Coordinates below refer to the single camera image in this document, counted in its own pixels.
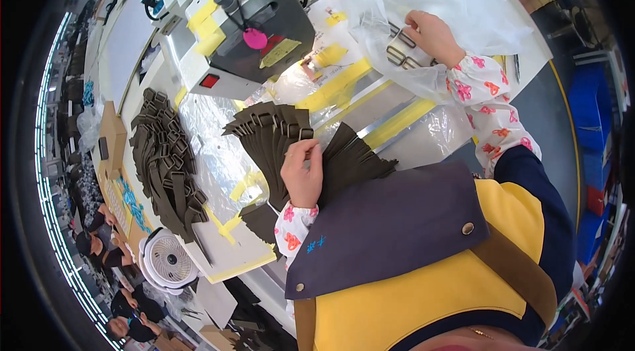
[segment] white desk fan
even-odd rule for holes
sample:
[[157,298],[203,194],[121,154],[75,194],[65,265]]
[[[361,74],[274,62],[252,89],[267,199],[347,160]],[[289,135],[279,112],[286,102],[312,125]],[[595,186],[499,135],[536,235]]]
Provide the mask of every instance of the white desk fan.
[[193,283],[198,269],[166,228],[157,228],[139,242],[139,268],[147,281],[158,290],[178,296]]

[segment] metal snap button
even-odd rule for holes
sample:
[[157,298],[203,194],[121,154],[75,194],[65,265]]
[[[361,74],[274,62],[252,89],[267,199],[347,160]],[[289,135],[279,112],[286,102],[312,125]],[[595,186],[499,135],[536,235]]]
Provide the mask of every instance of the metal snap button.
[[472,231],[474,231],[474,224],[472,223],[466,223],[461,229],[461,232],[463,233],[464,236],[468,236],[472,234]]

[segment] scissors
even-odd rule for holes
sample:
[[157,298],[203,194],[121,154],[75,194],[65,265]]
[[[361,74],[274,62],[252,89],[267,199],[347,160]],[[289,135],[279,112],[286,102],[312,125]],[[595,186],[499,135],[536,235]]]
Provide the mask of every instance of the scissors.
[[202,313],[200,313],[198,311],[189,310],[188,308],[184,307],[184,308],[181,308],[181,312],[183,313],[183,315],[185,315],[187,317],[198,319],[199,321],[201,321],[201,319],[196,316],[196,315],[202,315]]

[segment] necklace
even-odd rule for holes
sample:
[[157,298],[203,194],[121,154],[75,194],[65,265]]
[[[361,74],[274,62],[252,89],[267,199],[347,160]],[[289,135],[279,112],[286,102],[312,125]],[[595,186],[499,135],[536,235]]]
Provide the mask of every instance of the necklace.
[[483,331],[480,331],[478,329],[470,328],[469,326],[467,326],[467,329],[471,330],[472,332],[474,332],[476,334],[480,334],[481,336],[485,336],[485,337],[487,337],[490,340],[494,339],[494,337],[492,337],[492,336],[488,335],[487,333],[485,333]]

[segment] black cap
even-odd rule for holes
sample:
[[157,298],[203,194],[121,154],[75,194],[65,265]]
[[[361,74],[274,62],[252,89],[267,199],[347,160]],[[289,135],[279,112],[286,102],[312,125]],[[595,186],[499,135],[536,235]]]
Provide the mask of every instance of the black cap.
[[77,250],[84,256],[90,256],[91,238],[85,231],[80,232],[75,238]]

